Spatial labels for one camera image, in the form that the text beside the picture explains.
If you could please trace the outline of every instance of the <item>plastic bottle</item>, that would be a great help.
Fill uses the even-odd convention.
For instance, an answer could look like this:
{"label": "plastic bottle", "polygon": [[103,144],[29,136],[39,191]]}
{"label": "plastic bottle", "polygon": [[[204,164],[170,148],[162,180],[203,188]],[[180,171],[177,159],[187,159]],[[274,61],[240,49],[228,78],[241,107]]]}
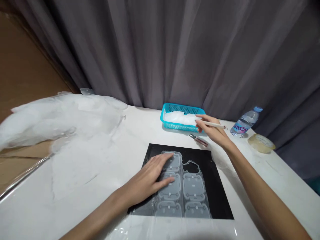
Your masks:
{"label": "plastic bottle", "polygon": [[254,107],[253,110],[245,113],[231,128],[230,133],[234,136],[243,138],[244,134],[256,123],[259,117],[259,112],[262,111],[260,107]]}

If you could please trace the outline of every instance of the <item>curtain fold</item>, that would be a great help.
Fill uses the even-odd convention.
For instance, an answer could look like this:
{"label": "curtain fold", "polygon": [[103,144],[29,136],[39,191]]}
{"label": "curtain fold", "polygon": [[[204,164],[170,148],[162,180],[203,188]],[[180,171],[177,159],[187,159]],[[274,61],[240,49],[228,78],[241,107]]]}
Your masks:
{"label": "curtain fold", "polygon": [[79,88],[134,106],[202,107],[231,121],[260,106],[255,130],[305,179],[320,175],[291,155],[302,144],[311,168],[320,153],[306,134],[320,112],[316,1],[11,2]]}

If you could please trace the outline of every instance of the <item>white pen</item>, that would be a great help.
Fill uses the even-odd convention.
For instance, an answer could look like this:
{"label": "white pen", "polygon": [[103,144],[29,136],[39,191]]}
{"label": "white pen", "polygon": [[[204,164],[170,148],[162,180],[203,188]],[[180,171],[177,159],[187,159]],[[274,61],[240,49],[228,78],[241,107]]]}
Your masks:
{"label": "white pen", "polygon": [[227,128],[226,126],[220,125],[220,124],[217,124],[217,123],[211,123],[211,122],[207,122],[207,121],[203,121],[203,123],[205,125],[211,126],[211,127],[222,128],[222,129],[226,129]]}

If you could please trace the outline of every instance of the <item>forearm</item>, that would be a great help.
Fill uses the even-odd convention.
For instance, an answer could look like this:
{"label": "forearm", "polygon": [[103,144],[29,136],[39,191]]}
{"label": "forearm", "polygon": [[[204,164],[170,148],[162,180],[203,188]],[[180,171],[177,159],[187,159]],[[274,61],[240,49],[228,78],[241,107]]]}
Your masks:
{"label": "forearm", "polygon": [[118,192],[119,189],[60,240],[95,238],[105,226],[128,208]]}
{"label": "forearm", "polygon": [[229,142],[223,146],[263,224],[275,239],[311,239],[296,217]]}

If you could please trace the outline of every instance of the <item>marble table surface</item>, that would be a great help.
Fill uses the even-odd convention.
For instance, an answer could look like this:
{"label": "marble table surface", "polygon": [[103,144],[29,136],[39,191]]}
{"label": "marble table surface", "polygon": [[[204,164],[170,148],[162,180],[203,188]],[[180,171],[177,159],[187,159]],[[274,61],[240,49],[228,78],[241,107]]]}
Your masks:
{"label": "marble table surface", "polygon": [[[92,181],[58,200],[52,191],[52,161],[48,160],[0,203],[3,239],[59,239],[139,171],[149,143],[211,150],[234,220],[124,214],[99,239],[268,239],[224,151],[204,134],[200,137],[210,143],[208,148],[197,144],[189,132],[164,128],[160,114],[159,110],[129,106],[110,148],[112,162]],[[230,129],[234,123],[221,120],[221,124]],[[250,137],[255,132],[250,129],[247,133]],[[259,153],[247,138],[227,134],[310,236],[320,239],[320,197],[274,151]]]}

